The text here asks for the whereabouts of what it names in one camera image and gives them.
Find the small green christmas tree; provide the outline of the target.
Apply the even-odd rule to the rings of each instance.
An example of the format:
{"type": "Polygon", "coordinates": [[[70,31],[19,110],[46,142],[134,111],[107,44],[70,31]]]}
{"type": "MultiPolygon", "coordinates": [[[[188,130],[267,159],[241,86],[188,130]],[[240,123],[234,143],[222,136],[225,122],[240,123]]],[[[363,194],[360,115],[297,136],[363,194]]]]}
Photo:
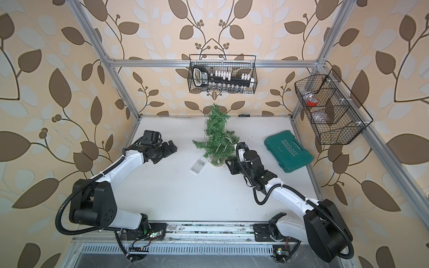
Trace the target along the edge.
{"type": "Polygon", "coordinates": [[[204,150],[204,158],[219,167],[235,157],[235,145],[240,137],[226,128],[230,116],[223,113],[219,105],[212,105],[210,109],[205,121],[204,140],[192,142],[197,149],[204,150]]]}

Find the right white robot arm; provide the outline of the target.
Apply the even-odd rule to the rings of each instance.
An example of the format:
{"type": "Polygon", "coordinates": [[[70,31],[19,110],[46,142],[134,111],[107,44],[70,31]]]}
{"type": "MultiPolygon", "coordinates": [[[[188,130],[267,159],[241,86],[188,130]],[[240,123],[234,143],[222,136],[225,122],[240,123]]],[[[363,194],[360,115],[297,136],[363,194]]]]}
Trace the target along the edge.
{"type": "Polygon", "coordinates": [[[260,227],[254,229],[256,240],[296,240],[297,244],[287,254],[289,258],[301,243],[308,244],[325,262],[336,257],[346,260],[354,257],[353,236],[332,201],[319,201],[285,184],[276,174],[265,169],[258,153],[250,150],[244,142],[235,146],[235,154],[235,159],[225,163],[232,175],[244,177],[256,204],[264,205],[272,198],[296,215],[296,218],[290,218],[285,212],[276,214],[265,224],[264,230],[260,227]]]}

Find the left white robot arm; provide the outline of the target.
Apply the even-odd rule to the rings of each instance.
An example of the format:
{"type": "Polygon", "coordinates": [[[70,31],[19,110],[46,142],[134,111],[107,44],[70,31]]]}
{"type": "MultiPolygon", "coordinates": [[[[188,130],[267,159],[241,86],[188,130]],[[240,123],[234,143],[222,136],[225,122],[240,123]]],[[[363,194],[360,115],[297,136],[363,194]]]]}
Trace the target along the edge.
{"type": "Polygon", "coordinates": [[[162,140],[161,133],[146,130],[142,137],[123,149],[121,157],[104,171],[74,183],[72,193],[55,217],[57,231],[67,236],[112,231],[128,261],[137,261],[137,256],[127,252],[120,241],[120,232],[128,230],[136,240],[151,239],[153,232],[146,214],[118,208],[115,190],[138,167],[149,161],[157,164],[177,150],[173,141],[162,140]]]}

